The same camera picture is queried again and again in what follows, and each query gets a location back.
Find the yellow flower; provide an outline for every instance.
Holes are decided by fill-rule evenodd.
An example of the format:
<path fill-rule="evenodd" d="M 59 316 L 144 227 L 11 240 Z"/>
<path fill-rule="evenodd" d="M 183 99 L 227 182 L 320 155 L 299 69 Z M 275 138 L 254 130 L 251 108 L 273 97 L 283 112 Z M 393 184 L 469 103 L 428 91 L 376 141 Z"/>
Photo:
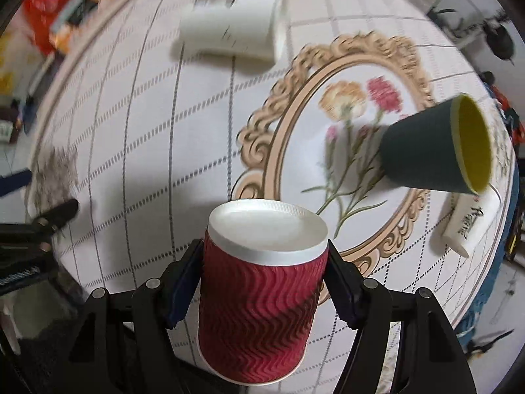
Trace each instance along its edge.
<path fill-rule="evenodd" d="M 366 98 L 359 83 L 338 81 L 326 87 L 319 106 L 334 121 L 353 120 L 364 114 Z"/>

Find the red paper cup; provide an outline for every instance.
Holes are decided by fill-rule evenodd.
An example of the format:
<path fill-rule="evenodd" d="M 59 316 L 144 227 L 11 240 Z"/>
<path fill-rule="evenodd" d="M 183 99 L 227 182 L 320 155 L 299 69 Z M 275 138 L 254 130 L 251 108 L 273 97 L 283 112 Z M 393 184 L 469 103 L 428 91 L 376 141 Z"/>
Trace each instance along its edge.
<path fill-rule="evenodd" d="M 214 209 L 204 239 L 200 355 L 222 378 L 274 383 L 300 364 L 319 299 L 328 229 L 278 201 Z"/>

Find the white checkered tablecloth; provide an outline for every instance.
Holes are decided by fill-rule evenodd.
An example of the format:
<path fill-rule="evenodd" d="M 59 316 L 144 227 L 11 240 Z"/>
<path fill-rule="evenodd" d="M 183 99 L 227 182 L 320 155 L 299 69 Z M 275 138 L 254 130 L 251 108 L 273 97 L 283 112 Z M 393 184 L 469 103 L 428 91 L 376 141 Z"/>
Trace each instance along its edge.
<path fill-rule="evenodd" d="M 73 185 L 66 189 L 80 202 L 78 217 L 56 242 L 56 257 L 88 292 L 100 286 L 110 292 L 134 289 L 161 275 L 192 239 L 203 236 L 209 212 L 229 199 L 246 170 L 237 133 L 307 43 L 328 44 L 343 33 L 372 30 L 407 36 L 417 46 L 436 101 L 469 93 L 489 125 L 502 128 L 473 68 L 405 0 L 289 0 L 287 50 L 273 67 L 186 53 L 177 42 L 178 24 L 182 8 L 193 1 L 129 0 L 65 74 L 68 80 L 44 127 L 38 170 L 67 166 Z M 494 146 L 510 159 L 505 135 Z M 62 194 L 49 173 L 40 180 L 46 191 Z M 493 176 L 503 204 L 471 258 L 441 240 L 452 195 L 431 191 L 404 248 L 381 258 L 371 276 L 404 292 L 430 288 L 457 323 L 492 262 L 512 173 L 510 166 Z M 199 292 L 170 338 L 178 357 L 206 368 L 195 346 L 198 310 Z M 393 324 L 380 392 L 388 391 L 399 332 L 400 325 Z M 299 369 L 249 392 L 332 392 L 353 338 L 326 301 L 316 312 Z"/>

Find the paper cup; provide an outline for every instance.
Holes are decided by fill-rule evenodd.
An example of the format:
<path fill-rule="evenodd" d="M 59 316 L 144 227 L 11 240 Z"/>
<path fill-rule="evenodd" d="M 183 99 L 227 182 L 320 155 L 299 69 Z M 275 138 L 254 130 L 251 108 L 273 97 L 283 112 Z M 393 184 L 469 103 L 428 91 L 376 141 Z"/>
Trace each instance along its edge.
<path fill-rule="evenodd" d="M 468 258 L 498 214 L 501 197 L 489 184 L 481 195 L 461 194 L 443 239 L 457 254 Z"/>
<path fill-rule="evenodd" d="M 480 194 L 488 186 L 488 129 L 466 94 L 392 124 L 380 154 L 385 174 L 410 188 Z"/>
<path fill-rule="evenodd" d="M 199 351 L 230 382 L 274 383 L 301 362 L 327 260 L 321 217 L 270 200 L 212 211 L 204 239 Z"/>
<path fill-rule="evenodd" d="M 180 37 L 195 50 L 277 62 L 286 41 L 284 0 L 199 0 L 180 19 Z"/>

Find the round table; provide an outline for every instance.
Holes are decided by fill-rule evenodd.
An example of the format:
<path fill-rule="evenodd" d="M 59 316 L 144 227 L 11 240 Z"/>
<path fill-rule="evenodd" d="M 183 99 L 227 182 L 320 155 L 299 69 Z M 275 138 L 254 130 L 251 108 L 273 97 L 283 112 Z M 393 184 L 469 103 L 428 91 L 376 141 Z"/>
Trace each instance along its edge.
<path fill-rule="evenodd" d="M 405 0 L 288 0 L 277 64 L 195 54 L 178 41 L 193 1 L 118 0 L 57 76 L 26 200 L 33 213 L 80 202 L 56 239 L 59 262 L 86 292 L 134 289 L 203 236 L 214 207 L 270 198 L 317 211 L 345 260 L 389 289 L 430 288 L 458 323 L 492 262 L 514 170 L 498 110 L 461 53 Z M 385 90 L 394 98 L 382 101 Z M 384 127 L 460 92 L 491 129 L 502 197 L 468 259 L 441 238 L 453 195 L 393 185 L 375 156 Z M 199 292 L 170 338 L 206 368 L 198 311 Z M 399 332 L 393 323 L 379 392 Z M 301 366 L 264 392 L 332 392 L 353 338 L 324 289 Z"/>

